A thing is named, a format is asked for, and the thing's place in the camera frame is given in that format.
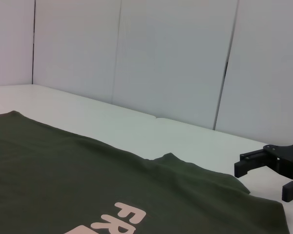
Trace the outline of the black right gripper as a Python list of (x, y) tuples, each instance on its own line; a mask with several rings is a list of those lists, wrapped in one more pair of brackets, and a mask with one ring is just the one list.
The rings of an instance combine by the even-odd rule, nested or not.
[[(293, 180), (293, 145), (266, 145), (261, 150), (240, 155), (240, 160), (234, 164), (234, 176), (245, 176), (248, 171), (261, 167), (269, 167), (279, 175)], [(293, 200), (293, 181), (282, 187), (282, 201)]]

